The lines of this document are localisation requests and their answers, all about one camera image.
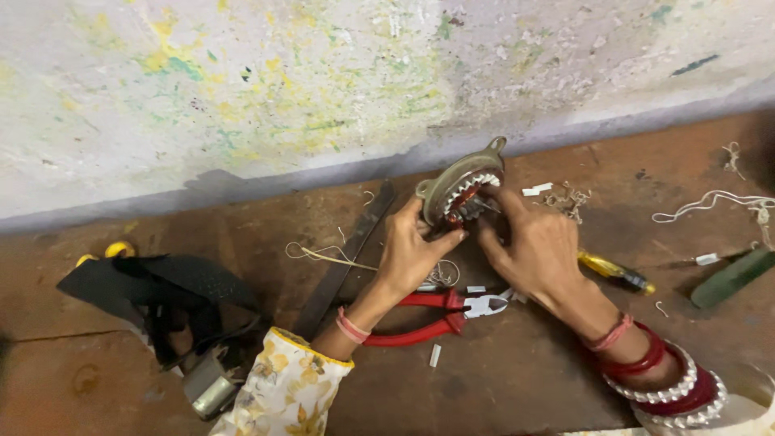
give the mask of floral sleeve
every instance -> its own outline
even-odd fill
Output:
[[[220,417],[210,435],[322,435],[339,381],[353,366],[272,327],[234,408]]]

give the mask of pliers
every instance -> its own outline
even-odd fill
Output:
[[[469,310],[450,312],[443,319],[409,333],[393,335],[372,334],[365,340],[363,345],[400,347],[402,345],[412,345],[427,341],[431,337],[439,336],[440,334],[461,334],[460,332],[467,320],[501,312],[508,305],[508,299],[496,295],[464,298],[455,292],[454,288],[450,288],[448,292],[441,294],[413,293],[401,300],[398,305],[442,307],[449,310],[462,310],[465,307],[469,307]]]

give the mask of wooden workbench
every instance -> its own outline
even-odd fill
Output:
[[[698,310],[687,293],[726,263],[671,266],[700,254],[742,251],[760,240],[751,212],[720,202],[675,223],[651,220],[653,213],[672,213],[712,189],[775,194],[772,119],[752,113],[510,158],[507,184],[520,189],[568,181],[591,190],[580,210],[581,244],[637,268],[659,287],[648,298],[602,282],[615,303],[710,369],[752,362],[775,373],[775,272],[714,309]],[[727,153],[721,147],[733,140],[742,148],[739,167],[747,181],[723,170]],[[395,179],[399,195],[392,210],[417,182],[434,176]],[[290,259],[286,244],[340,244],[337,227],[350,232],[369,198],[363,191],[376,191],[380,183],[0,238],[0,332],[18,342],[0,384],[0,433],[206,434],[209,425],[186,403],[179,379],[157,372],[126,323],[54,285],[82,254],[100,254],[110,242],[126,239],[143,255],[186,253],[221,262],[256,290],[276,324],[290,327],[328,265]],[[359,262],[377,264],[383,235],[380,224]],[[459,285],[505,288],[473,240],[448,258],[460,266]],[[353,269],[341,296],[353,298],[372,274]],[[657,300],[669,318],[655,309]],[[380,329],[408,330],[438,315],[401,308]],[[359,349],[356,369],[330,412],[328,434],[495,436],[633,424],[625,402],[582,362],[573,335],[535,304],[515,302],[498,315],[472,320],[462,337],[435,342],[443,347],[436,369],[428,366],[432,343]]]

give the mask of hand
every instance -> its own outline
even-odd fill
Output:
[[[498,274],[516,291],[539,302],[583,337],[604,336],[619,311],[579,270],[575,222],[547,210],[527,210],[511,189],[491,189],[511,227],[504,247],[480,220],[479,244]]]
[[[420,219],[422,200],[412,196],[396,214],[387,218],[387,237],[374,279],[375,288],[387,289],[394,304],[414,292],[439,260],[465,239],[463,230],[455,230],[433,242],[423,237],[430,226]]]

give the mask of wall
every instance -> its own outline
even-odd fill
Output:
[[[39,0],[0,29],[1,231],[775,102],[775,0]]]

